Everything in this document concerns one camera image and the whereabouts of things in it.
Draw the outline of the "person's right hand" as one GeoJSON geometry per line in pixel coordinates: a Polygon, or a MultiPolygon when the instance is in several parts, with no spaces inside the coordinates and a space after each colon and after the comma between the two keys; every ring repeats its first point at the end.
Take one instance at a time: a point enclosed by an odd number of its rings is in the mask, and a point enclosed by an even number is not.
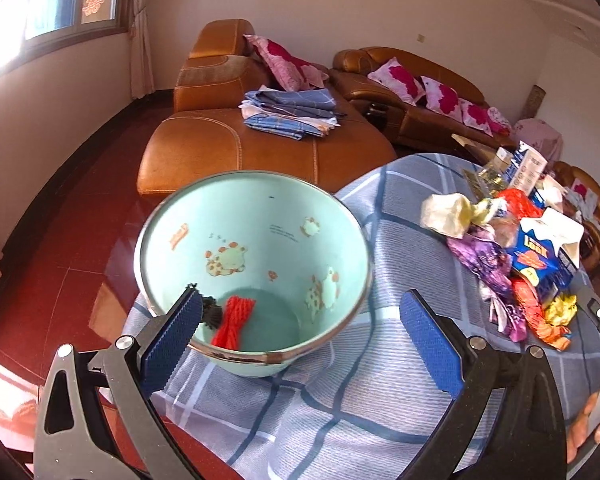
{"type": "MultiPolygon", "coordinates": [[[[579,412],[576,421],[569,427],[566,433],[567,464],[571,464],[576,459],[579,448],[590,435],[588,432],[588,421],[595,408],[597,399],[598,393],[592,393],[588,397],[584,408],[579,412]]],[[[595,443],[600,444],[600,424],[593,432],[593,436],[595,443]]]]}

